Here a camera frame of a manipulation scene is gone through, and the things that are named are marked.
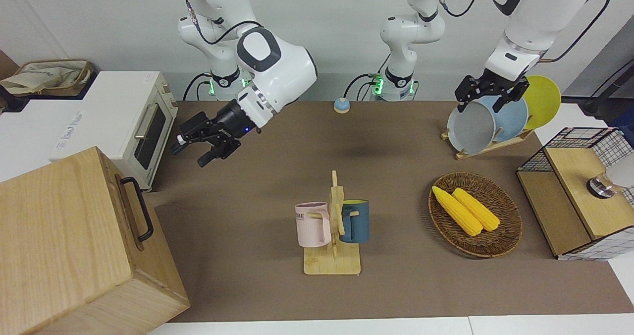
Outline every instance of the oven handle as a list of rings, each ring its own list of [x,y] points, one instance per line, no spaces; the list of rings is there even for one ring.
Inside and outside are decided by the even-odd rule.
[[[136,130],[136,133],[134,133],[134,139],[147,138],[148,132],[150,131],[150,126],[152,125],[152,122],[154,122],[154,116],[157,115],[158,109],[159,109],[158,103],[149,105],[147,109],[145,109],[143,120],[141,121],[139,128]]]

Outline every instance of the dish rack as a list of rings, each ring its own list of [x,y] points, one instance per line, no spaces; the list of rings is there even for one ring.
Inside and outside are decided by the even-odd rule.
[[[495,132],[495,135],[493,136],[493,139],[495,139],[498,134],[500,134],[501,132],[501,128],[498,128],[498,130]],[[482,150],[482,152],[479,153],[474,153],[474,154],[466,154],[464,152],[464,150],[460,150],[456,153],[456,159],[458,159],[459,161],[461,161],[462,159],[467,159],[467,158],[471,158],[471,157],[475,157],[476,155],[480,155],[480,154],[484,154],[487,152],[491,152],[493,150],[498,150],[500,148],[504,148],[504,147],[508,147],[510,145],[514,145],[517,143],[522,143],[523,141],[526,140],[526,138],[528,138],[532,133],[534,132],[534,129],[525,129],[523,130],[520,134],[517,135],[517,137],[514,137],[512,139],[509,139],[508,141],[503,141],[503,142],[496,142],[496,141],[492,141],[491,143],[489,143],[489,146],[486,147],[484,150]],[[440,138],[443,141],[446,141],[449,139],[448,136],[449,133],[449,129],[447,129],[446,131],[444,131],[443,133],[441,133]]]

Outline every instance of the pink mug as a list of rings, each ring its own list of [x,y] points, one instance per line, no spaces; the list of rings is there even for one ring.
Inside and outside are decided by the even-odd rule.
[[[295,222],[297,240],[302,247],[322,247],[332,240],[326,202],[304,202],[295,205]]]

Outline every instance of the yellow plate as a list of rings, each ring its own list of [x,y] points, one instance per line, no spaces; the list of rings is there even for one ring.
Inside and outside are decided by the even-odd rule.
[[[555,118],[561,105],[561,93],[557,84],[548,77],[535,75],[527,79],[530,86],[524,93],[524,100],[531,117],[525,128],[535,129]]]

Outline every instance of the wooden cabinet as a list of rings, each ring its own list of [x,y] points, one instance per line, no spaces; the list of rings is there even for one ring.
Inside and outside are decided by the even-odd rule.
[[[591,148],[544,148],[552,171],[518,171],[553,255],[607,260],[634,249],[634,209],[622,193],[594,197],[586,182],[605,172]]]
[[[0,183],[0,335],[140,335],[189,307],[136,191],[97,147]]]

